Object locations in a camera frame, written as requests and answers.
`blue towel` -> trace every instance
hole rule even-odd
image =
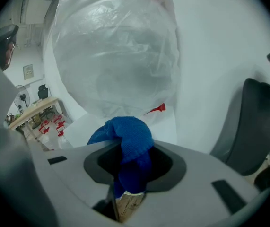
[[[115,117],[99,128],[87,144],[113,139],[121,139],[122,150],[121,169],[114,180],[115,197],[120,198],[125,191],[144,192],[151,172],[148,151],[154,145],[148,126],[135,117]]]

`white wall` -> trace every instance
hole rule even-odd
[[[33,65],[34,77],[25,80],[23,67],[30,64]],[[11,64],[9,68],[4,71],[4,74],[9,78],[14,86],[24,86],[37,80],[41,80],[44,72],[42,67],[42,57],[38,49],[35,46],[25,49],[15,48]]]
[[[26,65],[33,65],[34,77],[25,80],[23,74],[23,67]],[[22,85],[25,86],[29,92],[30,103],[38,100],[38,87],[41,84],[45,84],[43,78],[44,72],[42,67],[42,58],[39,50],[36,47],[30,47],[25,49],[16,48],[14,50],[12,61],[4,71],[7,78],[13,83],[14,86]],[[16,115],[18,108],[12,103],[9,112]]]
[[[52,96],[58,97],[63,104],[67,116],[75,121],[86,114],[86,111],[68,94],[63,82],[61,81],[56,60],[53,54],[52,44],[52,23],[55,16],[58,0],[50,5],[45,17],[43,31],[43,68],[45,82]]]
[[[258,0],[173,1],[181,69],[178,144],[210,153],[231,103],[234,117],[239,116],[240,102],[233,97],[245,79],[270,83],[270,16]],[[234,127],[230,130],[218,147],[233,139]]]

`chair backrest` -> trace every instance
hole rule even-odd
[[[45,87],[45,84],[39,86],[38,96],[40,99],[45,99],[49,96],[49,89]]]
[[[258,170],[269,152],[270,85],[247,79],[237,133],[226,164],[242,175],[250,175]]]

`plastic bag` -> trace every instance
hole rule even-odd
[[[67,91],[102,117],[140,116],[175,93],[172,0],[59,0],[53,51]]]

